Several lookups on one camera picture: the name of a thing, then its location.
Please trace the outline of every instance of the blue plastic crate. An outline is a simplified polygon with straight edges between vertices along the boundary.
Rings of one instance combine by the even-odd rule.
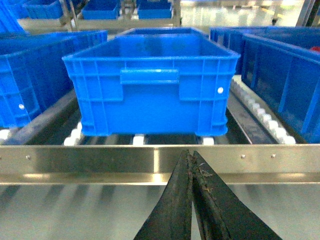
[[[15,16],[0,1],[0,33],[23,32],[23,28],[18,24]]]
[[[171,2],[142,1],[137,11],[139,19],[170,19],[172,4]]]
[[[49,33],[49,36],[57,37],[74,37],[73,44],[74,50],[80,51],[89,47],[106,42],[108,39],[107,30],[95,30],[95,31],[77,31],[77,32],[55,32]]]
[[[28,0],[3,0],[3,3],[17,19],[25,19],[28,17],[28,12],[23,7],[23,4],[27,1]]]
[[[26,37],[30,36],[30,33],[28,32],[0,32],[0,39],[14,39],[14,38],[20,38],[20,37]]]
[[[72,89],[61,58],[72,38],[31,36],[0,40],[0,126],[23,127]]]
[[[152,3],[154,3],[154,2],[158,2],[158,3],[162,2],[162,3],[167,3],[168,0],[136,0],[135,1],[136,6],[139,7],[140,3],[142,3],[142,2],[152,2]]]
[[[31,19],[59,19],[63,15],[59,0],[31,0],[23,7]]]
[[[242,80],[309,143],[320,143],[320,53],[308,50],[320,34],[277,37],[287,43],[243,36]]]
[[[227,132],[240,56],[195,34],[119,36],[63,57],[88,136]]]
[[[121,35],[198,34],[206,38],[209,38],[209,35],[207,33],[193,27],[132,28],[120,34]]]
[[[316,27],[288,27],[288,26],[240,26],[240,27],[213,27],[210,29],[210,39],[228,49],[231,49],[243,56],[244,34],[285,34],[285,33],[309,33],[320,32]],[[243,57],[240,57],[236,66],[236,73],[241,74]]]
[[[86,20],[117,19],[120,14],[120,3],[117,0],[91,0],[82,10]]]

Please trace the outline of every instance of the conveyor belt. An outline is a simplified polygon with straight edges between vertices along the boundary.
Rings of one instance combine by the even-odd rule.
[[[60,146],[80,120],[75,95],[67,94],[4,143],[60,145],[56,150],[1,148],[0,239],[132,239],[162,194],[160,185],[170,176],[172,160],[184,148],[202,151],[224,181],[240,184],[230,187],[283,239],[317,239],[320,185],[267,183],[319,183],[318,150],[310,145],[276,147],[273,137],[232,92],[227,117],[229,131],[215,137],[213,147],[201,146],[195,135],[147,135],[146,148],[135,150],[133,135],[112,135],[85,137],[83,146],[66,148]],[[269,145],[256,148],[257,144]],[[104,175],[105,170],[111,174]],[[192,239],[198,240],[194,212],[192,222]]]

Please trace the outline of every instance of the white roller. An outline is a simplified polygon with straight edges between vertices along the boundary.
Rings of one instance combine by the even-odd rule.
[[[78,122],[78,125],[76,126],[76,128],[81,131],[81,130],[82,130],[82,123],[81,123],[81,122]]]
[[[259,119],[261,119],[261,116],[263,116],[264,114],[266,114],[266,110],[264,108],[258,108],[256,110],[256,114],[258,116]]]
[[[282,141],[282,144],[296,144],[296,140],[293,136],[285,136]]]
[[[145,144],[145,135],[136,134],[133,137],[132,145],[134,146],[143,146]]]
[[[79,129],[73,129],[71,131],[71,135],[70,135],[72,138],[75,138],[75,139],[79,139],[81,138],[81,130]]]
[[[270,114],[264,114],[262,116],[262,121],[263,121],[263,124],[267,126],[268,122],[272,120],[272,117]]]
[[[74,146],[77,145],[77,140],[73,137],[67,137],[64,142],[63,145],[65,146]]]
[[[283,127],[277,127],[276,129],[273,129],[271,132],[279,140],[283,139],[287,135],[287,131]]]
[[[10,136],[10,129],[0,130],[0,139],[7,140],[9,136]]]
[[[204,136],[204,137],[202,137],[202,145],[205,145],[205,146],[215,145],[215,140],[213,137]]]
[[[275,130],[279,127],[279,124],[277,121],[275,120],[271,120],[267,122],[267,127],[272,131]]]

